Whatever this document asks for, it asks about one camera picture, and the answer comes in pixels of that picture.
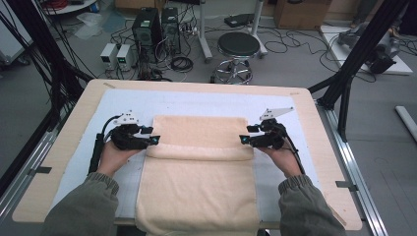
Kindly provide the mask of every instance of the human hand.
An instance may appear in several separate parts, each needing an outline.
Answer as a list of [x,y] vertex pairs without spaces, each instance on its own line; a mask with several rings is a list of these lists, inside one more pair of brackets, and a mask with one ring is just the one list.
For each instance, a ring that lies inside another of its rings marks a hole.
[[129,157],[140,151],[140,149],[120,150],[112,141],[109,141],[104,145],[96,172],[113,177],[114,173],[127,163]]
[[287,144],[280,149],[270,147],[258,147],[258,149],[269,155],[273,163],[284,173],[285,177],[289,178],[302,174],[297,159]]

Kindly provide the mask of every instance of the computer tower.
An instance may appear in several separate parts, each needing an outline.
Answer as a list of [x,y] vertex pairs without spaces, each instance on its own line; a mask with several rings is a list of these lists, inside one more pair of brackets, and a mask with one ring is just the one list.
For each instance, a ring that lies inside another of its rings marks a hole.
[[165,45],[169,51],[181,53],[180,33],[178,24],[178,8],[164,8],[160,18],[163,38],[166,38]]
[[159,14],[156,8],[142,8],[132,25],[135,44],[140,45],[138,50],[140,60],[157,63],[163,45]]

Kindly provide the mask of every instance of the cardboard box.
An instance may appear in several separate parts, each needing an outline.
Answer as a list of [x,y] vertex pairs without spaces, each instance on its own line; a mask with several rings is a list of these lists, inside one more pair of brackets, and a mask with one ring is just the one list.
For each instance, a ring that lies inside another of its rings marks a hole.
[[331,0],[305,0],[299,4],[278,0],[273,19],[280,29],[319,30],[330,4]]
[[129,13],[135,13],[144,7],[157,8],[160,12],[165,5],[165,0],[115,0],[114,4],[117,9]]

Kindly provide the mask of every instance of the electronic device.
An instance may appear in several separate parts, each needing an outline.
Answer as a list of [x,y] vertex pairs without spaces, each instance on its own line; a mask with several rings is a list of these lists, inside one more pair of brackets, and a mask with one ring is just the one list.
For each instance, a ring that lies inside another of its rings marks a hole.
[[132,25],[140,60],[157,63],[161,52],[162,31],[156,8],[141,8]]
[[164,8],[160,18],[162,35],[168,52],[181,53],[180,33],[178,24],[178,8]]
[[107,43],[100,54],[101,61],[104,63],[106,71],[112,71],[117,66],[117,46],[114,43]]
[[131,45],[122,44],[117,53],[117,62],[119,63],[119,68],[122,71],[130,71],[133,65],[133,53]]
[[305,174],[306,172],[301,163],[300,156],[298,155],[298,149],[288,136],[285,126],[278,123],[275,119],[275,117],[283,115],[292,109],[292,107],[271,110],[267,109],[267,111],[260,117],[260,120],[262,120],[261,125],[257,124],[246,127],[249,133],[258,133],[259,131],[262,131],[264,134],[252,137],[240,135],[239,137],[242,145],[250,145],[253,148],[288,148],[294,154],[301,173]]
[[231,16],[231,17],[224,19],[224,22],[232,28],[245,26],[249,23],[252,23],[253,21],[254,21],[254,14],[240,14],[237,16]]
[[[113,121],[116,125],[114,129],[105,135],[107,125]],[[148,146],[156,146],[159,143],[160,136],[150,136],[149,138],[138,138],[134,135],[149,135],[153,131],[153,127],[139,126],[139,119],[132,113],[132,111],[113,116],[107,120],[101,133],[95,136],[94,149],[92,150],[91,160],[89,161],[89,173],[95,172],[100,162],[102,150],[108,138],[117,148],[121,150],[126,149],[146,149]]]
[[[339,45],[346,44],[352,49],[367,26],[368,24],[362,23],[354,29],[341,32],[338,36],[337,43]],[[365,64],[372,73],[381,74],[396,63],[393,60],[393,57],[395,57],[399,51],[399,40],[395,37],[390,37],[389,32],[386,32]]]

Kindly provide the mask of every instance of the table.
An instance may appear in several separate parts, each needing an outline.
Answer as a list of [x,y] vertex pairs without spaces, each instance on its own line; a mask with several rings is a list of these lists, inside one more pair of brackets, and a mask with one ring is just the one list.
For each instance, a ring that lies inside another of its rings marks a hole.
[[94,4],[96,1],[97,0],[86,0],[84,2],[84,4],[68,5],[61,10],[45,9],[44,13],[47,14],[47,15],[60,15],[60,14],[71,13],[71,12],[81,10],[83,8],[87,8],[87,7],[91,6],[92,4]]
[[[260,22],[260,17],[261,17],[261,11],[262,11],[262,6],[264,5],[264,0],[256,0],[257,3],[255,5],[255,16],[254,16],[254,23],[252,25],[252,28],[249,29],[251,36],[253,36],[254,38],[256,38],[258,40],[258,42],[260,43],[260,56],[263,57],[265,55],[268,54],[267,49],[264,47],[264,44],[261,42],[261,40],[258,38],[257,35],[257,31],[258,31],[258,25]],[[205,4],[206,4],[206,0],[200,0],[200,30],[199,30],[199,41],[200,41],[200,45],[202,46],[202,50],[203,53],[205,54],[205,62],[209,62],[212,59],[212,55],[211,55],[211,51],[209,50],[209,45],[208,42],[206,40],[206,36],[205,36],[205,26],[206,26],[206,21],[205,21],[205,15],[206,15],[206,10],[205,10]]]
[[[199,91],[290,96],[298,109],[299,119],[315,165],[325,199],[333,214],[347,230],[362,227],[358,211],[346,188],[337,188],[335,181],[344,181],[327,133],[313,98],[305,88],[275,88],[255,86],[183,84],[94,80],[89,83],[72,111],[42,166],[50,166],[49,174],[36,174],[25,192],[13,219],[19,222],[43,222],[48,214],[66,165],[76,150],[102,95],[107,89],[142,89],[161,91]],[[116,224],[134,225],[134,219],[118,218]],[[261,228],[277,228],[277,222],[261,222]]]

